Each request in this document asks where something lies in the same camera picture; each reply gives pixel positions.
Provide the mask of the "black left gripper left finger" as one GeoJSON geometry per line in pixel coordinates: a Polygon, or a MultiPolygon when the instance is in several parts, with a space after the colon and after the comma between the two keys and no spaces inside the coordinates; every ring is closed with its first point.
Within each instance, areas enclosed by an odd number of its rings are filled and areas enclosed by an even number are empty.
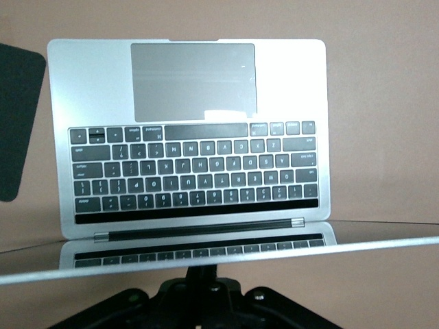
{"type": "Polygon", "coordinates": [[[199,284],[203,280],[204,267],[189,267],[187,269],[186,281],[188,284],[199,284]]]}

